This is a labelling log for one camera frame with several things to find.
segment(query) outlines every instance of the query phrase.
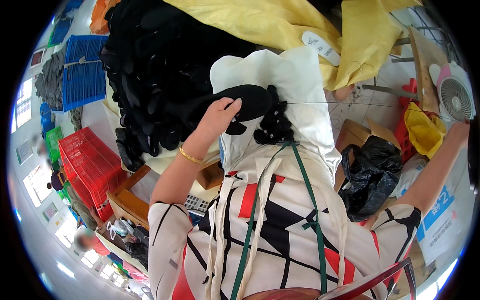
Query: floor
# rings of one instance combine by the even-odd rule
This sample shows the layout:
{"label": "floor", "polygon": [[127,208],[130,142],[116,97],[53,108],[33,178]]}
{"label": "floor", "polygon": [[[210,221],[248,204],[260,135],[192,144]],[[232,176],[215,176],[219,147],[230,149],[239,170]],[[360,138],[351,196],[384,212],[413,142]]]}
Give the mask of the floor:
{"label": "floor", "polygon": [[[72,23],[69,33],[75,35],[90,34],[88,28],[91,21],[91,11],[95,5],[95,0],[85,0]],[[426,16],[421,8],[404,9],[395,11],[393,16],[404,25],[425,26],[434,25],[434,23]],[[425,31],[425,35],[430,39],[440,39],[440,34],[436,32]],[[411,48],[409,45],[402,47],[402,55],[400,57],[411,57]],[[401,108],[398,104],[398,97],[389,93],[363,90],[362,84],[373,85],[375,82],[379,86],[392,87],[401,89],[402,85],[407,84],[410,78],[415,78],[414,62],[392,63],[390,57],[380,68],[378,75],[367,81],[356,84],[354,91],[344,101],[337,101],[333,98],[331,92],[326,94],[329,103],[329,112],[332,122],[334,139],[336,140],[343,122],[350,119],[369,127],[367,118],[394,130],[400,118]],[[58,115],[57,120],[62,124],[64,135],[73,133],[73,126],[70,124],[68,114]],[[118,149],[115,143],[116,137],[111,131],[106,113],[103,109],[102,101],[97,101],[84,106],[83,126],[89,126],[93,132],[103,140],[107,146],[115,153]]]}

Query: yellow bag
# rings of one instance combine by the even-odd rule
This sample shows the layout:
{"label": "yellow bag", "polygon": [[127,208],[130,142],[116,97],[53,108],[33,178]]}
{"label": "yellow bag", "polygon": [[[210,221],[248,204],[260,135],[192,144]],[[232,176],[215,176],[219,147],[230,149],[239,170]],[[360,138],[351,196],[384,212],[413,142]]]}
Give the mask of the yellow bag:
{"label": "yellow bag", "polygon": [[319,56],[324,88],[336,90],[377,75],[402,28],[388,13],[420,0],[344,0],[343,36],[307,0],[165,0],[198,21],[238,38],[288,50],[311,31],[340,56],[335,67]]}
{"label": "yellow bag", "polygon": [[437,116],[427,117],[415,103],[410,102],[405,111],[405,125],[408,138],[417,152],[431,159],[442,145],[446,134],[442,120]]}

